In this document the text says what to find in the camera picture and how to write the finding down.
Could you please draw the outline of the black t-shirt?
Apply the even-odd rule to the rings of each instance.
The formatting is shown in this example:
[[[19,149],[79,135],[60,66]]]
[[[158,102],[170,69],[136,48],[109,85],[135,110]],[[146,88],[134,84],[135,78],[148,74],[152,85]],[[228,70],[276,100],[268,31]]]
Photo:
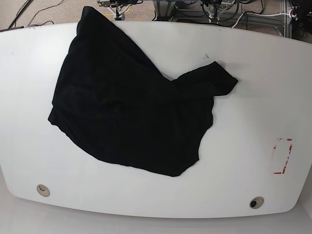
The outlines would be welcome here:
[[[85,6],[48,120],[100,161],[176,177],[199,160],[214,98],[237,82],[217,62],[168,80],[121,29]]]

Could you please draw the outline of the red tape rectangle marking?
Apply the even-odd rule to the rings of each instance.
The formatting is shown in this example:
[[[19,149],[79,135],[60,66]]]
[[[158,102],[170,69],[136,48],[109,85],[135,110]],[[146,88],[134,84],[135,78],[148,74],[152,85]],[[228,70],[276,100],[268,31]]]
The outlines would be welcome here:
[[[274,175],[285,173],[293,146],[292,138],[277,138],[273,147],[270,170]]]

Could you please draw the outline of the aluminium frame stand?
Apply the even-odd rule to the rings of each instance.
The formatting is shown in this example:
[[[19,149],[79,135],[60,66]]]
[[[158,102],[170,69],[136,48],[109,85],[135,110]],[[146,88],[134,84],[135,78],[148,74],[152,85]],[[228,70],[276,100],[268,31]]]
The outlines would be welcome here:
[[[291,4],[287,0],[190,0],[153,1],[155,19],[214,24],[252,30],[269,27],[292,38]]]

